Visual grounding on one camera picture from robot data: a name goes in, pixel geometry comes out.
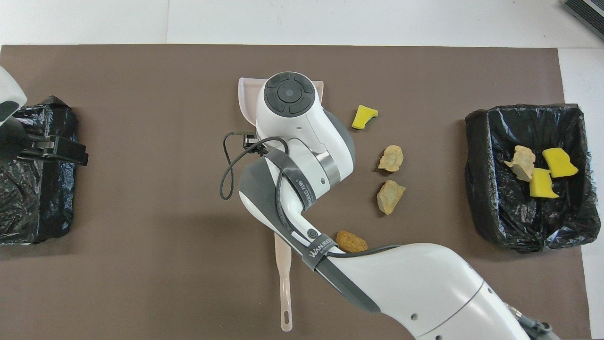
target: brown mat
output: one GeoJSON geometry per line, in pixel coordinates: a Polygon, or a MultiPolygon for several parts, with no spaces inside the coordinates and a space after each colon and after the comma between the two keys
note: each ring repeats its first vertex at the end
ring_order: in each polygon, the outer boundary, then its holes
{"type": "MultiPolygon", "coordinates": [[[[222,136],[251,128],[238,78],[288,70],[325,81],[324,107],[348,126],[360,103],[379,110],[353,131],[354,173],[306,214],[319,230],[347,229],[370,247],[448,246],[562,338],[590,336],[580,249],[500,250],[475,232],[464,192],[461,120],[479,108],[563,102],[556,50],[7,46],[0,63],[30,104],[53,94],[72,106],[90,153],[77,173],[72,232],[0,249],[3,339],[411,339],[389,317],[353,307],[298,257],[294,329],[282,333],[273,236],[236,196],[218,195],[222,136]],[[405,161],[385,175],[376,166],[390,144],[405,161]],[[407,187],[390,216],[375,199],[387,178],[407,187]]],[[[239,152],[240,140],[229,147],[239,152]]]]}

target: trash bag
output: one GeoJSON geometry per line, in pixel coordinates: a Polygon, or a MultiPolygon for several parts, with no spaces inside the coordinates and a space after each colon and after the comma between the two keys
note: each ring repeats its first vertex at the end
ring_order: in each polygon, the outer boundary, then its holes
{"type": "Polygon", "coordinates": [[[593,242],[600,231],[583,112],[577,105],[514,105],[478,110],[466,117],[466,192],[478,233],[520,253],[593,242]],[[529,183],[503,161],[516,145],[530,148],[535,167],[547,169],[541,152],[560,147],[579,168],[552,178],[559,198],[530,196],[529,183]]]}
{"type": "MultiPolygon", "coordinates": [[[[28,134],[77,142],[73,110],[51,96],[13,114],[28,134]]],[[[76,166],[68,162],[13,160],[0,168],[0,244],[40,243],[69,232],[76,166]]]]}

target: velcro strap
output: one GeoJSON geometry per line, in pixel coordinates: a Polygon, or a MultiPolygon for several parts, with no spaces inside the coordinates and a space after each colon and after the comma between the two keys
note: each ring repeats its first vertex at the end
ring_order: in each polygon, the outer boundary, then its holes
{"type": "Polygon", "coordinates": [[[316,265],[327,255],[329,249],[337,245],[329,236],[321,234],[306,248],[302,254],[302,261],[314,271],[316,265]]]}
{"type": "Polygon", "coordinates": [[[289,183],[294,187],[296,193],[302,201],[304,210],[310,208],[311,205],[316,202],[315,192],[310,186],[310,182],[302,170],[294,163],[294,161],[285,152],[275,149],[265,155],[266,158],[270,159],[275,164],[283,175],[288,179],[289,183]]]}

